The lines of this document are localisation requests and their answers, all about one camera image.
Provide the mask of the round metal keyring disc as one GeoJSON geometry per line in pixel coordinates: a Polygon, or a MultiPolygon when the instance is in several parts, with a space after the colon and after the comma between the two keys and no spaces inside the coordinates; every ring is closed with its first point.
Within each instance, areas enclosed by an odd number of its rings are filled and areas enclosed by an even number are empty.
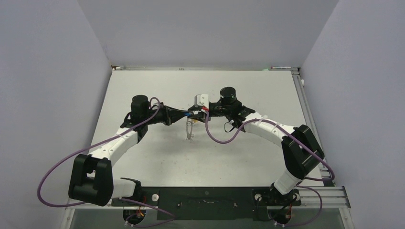
{"type": "Polygon", "coordinates": [[[193,127],[194,127],[194,120],[187,118],[186,120],[186,140],[193,139],[193,127]]]}

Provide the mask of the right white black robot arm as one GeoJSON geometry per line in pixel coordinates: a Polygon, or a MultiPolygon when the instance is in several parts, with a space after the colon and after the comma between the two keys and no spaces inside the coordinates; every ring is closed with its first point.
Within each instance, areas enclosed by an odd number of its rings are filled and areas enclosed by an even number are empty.
{"type": "Polygon", "coordinates": [[[220,90],[217,102],[210,102],[207,94],[198,94],[190,107],[191,118],[204,122],[212,117],[225,117],[237,132],[257,135],[282,149],[285,171],[271,185],[270,198],[276,204],[284,203],[293,190],[324,160],[324,153],[312,130],[301,125],[294,127],[270,120],[254,109],[243,105],[233,87],[220,90]]]}

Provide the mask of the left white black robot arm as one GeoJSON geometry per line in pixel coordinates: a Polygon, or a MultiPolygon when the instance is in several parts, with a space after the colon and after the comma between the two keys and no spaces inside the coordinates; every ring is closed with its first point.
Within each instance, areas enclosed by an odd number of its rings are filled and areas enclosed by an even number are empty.
{"type": "Polygon", "coordinates": [[[69,198],[98,206],[105,206],[116,198],[124,198],[130,205],[140,203],[142,191],[137,188],[140,182],[131,178],[114,178],[113,166],[143,139],[149,125],[162,123],[169,126],[189,115],[189,111],[166,106],[160,101],[152,104],[145,95],[134,96],[131,111],[115,135],[98,143],[89,154],[75,157],[69,198]]]}

